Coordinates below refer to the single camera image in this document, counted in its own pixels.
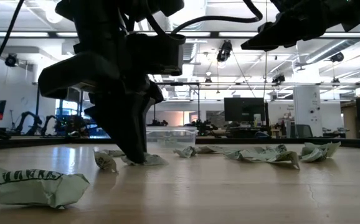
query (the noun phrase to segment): white pillar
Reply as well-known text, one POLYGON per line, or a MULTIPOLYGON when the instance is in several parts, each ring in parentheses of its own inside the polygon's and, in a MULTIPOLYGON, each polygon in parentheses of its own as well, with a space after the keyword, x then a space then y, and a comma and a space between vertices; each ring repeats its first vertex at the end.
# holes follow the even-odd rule
POLYGON ((295 105, 295 124, 310 125, 313 137, 323 136, 320 88, 318 86, 294 87, 293 103, 295 105))

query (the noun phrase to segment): crumpled paper money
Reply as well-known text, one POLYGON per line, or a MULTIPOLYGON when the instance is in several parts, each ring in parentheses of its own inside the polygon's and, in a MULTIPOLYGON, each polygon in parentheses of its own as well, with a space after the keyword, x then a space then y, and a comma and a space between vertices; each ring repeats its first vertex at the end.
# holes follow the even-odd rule
POLYGON ((121 160, 124 163, 128 164, 129 166, 131 166, 131 165, 158 166, 158 165, 168 165, 169 164, 166 160, 164 160, 159 155, 151 155, 147 152, 144 152, 144 156, 145 156, 145 162, 143 164, 134 163, 134 162, 130 161, 126 156, 122 156, 121 160))
POLYGON ((108 154, 108 152, 104 150, 94 151, 94 160, 99 168, 118 172, 116 169, 116 162, 113 157, 108 154))
POLYGON ((190 158, 192 156, 195 156, 197 154, 197 151, 195 147, 188 146, 183 150, 175 149, 173 150, 173 153, 177 153, 182 158, 190 158))
POLYGON ((224 156, 236 161, 262 161, 262 162, 286 162, 290 161, 294 167, 299 169, 298 154, 293 151, 287 151, 285 145, 281 144, 276 148, 254 147, 253 149, 232 150, 224 152, 224 156))
POLYGON ((302 162, 324 161, 327 157, 332 157, 340 146, 341 142, 328 143, 322 146, 306 142, 299 158, 302 162))
POLYGON ((220 146, 199 146, 196 147, 196 151, 198 154, 210 154, 215 152, 224 153, 226 149, 220 146))
POLYGON ((64 208, 78 202, 89 185, 83 174, 0 168, 0 204, 64 208))
POLYGON ((106 152, 109 156, 112 157, 121 157, 124 156, 125 153, 122 152, 121 150, 108 150, 108 149, 103 149, 103 152, 106 152))

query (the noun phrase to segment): table surface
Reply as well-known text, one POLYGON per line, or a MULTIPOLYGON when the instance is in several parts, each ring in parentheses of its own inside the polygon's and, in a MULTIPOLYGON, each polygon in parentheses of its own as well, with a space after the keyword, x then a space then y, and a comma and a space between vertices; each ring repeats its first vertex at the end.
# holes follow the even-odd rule
MULTIPOLYGON (((227 147, 250 147, 234 145, 227 147)), ((0 205, 0 223, 360 223, 360 149, 340 148, 316 164, 243 163, 220 154, 179 158, 150 149, 168 166, 102 172, 93 149, 59 145, 0 150, 7 170, 83 173, 91 185, 65 210, 0 205)), ((300 152, 301 145, 288 145, 300 152)))

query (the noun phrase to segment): clear plastic container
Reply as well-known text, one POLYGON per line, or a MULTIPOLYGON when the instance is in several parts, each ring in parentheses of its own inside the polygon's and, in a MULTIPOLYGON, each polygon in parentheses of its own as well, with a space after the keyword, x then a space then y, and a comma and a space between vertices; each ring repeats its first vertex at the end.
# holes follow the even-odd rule
POLYGON ((195 146, 196 127, 147 127, 147 147, 184 149, 195 146))

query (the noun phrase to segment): black cable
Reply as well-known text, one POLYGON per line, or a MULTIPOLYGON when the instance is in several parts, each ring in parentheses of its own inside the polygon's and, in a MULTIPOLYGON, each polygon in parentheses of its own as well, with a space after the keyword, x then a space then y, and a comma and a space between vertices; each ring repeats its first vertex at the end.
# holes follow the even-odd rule
POLYGON ((256 8, 251 0, 244 0, 244 3, 248 6, 250 11, 255 15, 253 18, 239 18, 230 16, 201 16, 195 19, 191 19, 180 26, 176 27, 172 34, 177 34, 180 30, 186 28, 189 25, 195 24, 202 21, 227 21, 227 22, 241 22, 241 23, 253 23, 263 19, 263 14, 256 8))
POLYGON ((161 26, 159 26, 154 16, 152 15, 151 9, 148 6, 148 0, 144 0, 144 6, 147 15, 147 21, 158 35, 165 37, 167 41, 173 42, 176 45, 182 45, 186 42, 185 36, 179 36, 179 38, 175 38, 174 34, 168 35, 164 30, 162 30, 161 26))
POLYGON ((8 39, 10 38, 12 28, 14 28, 14 24, 16 23, 17 16, 19 14, 19 11, 20 11, 23 3, 24 3, 24 0, 19 0, 18 1, 18 5, 16 7, 16 10, 14 11, 14 14, 12 15, 12 19, 11 19, 10 25, 8 27, 7 34, 4 37, 3 43, 0 46, 0 57, 1 57, 1 54, 3 53, 4 48, 6 47, 8 39))

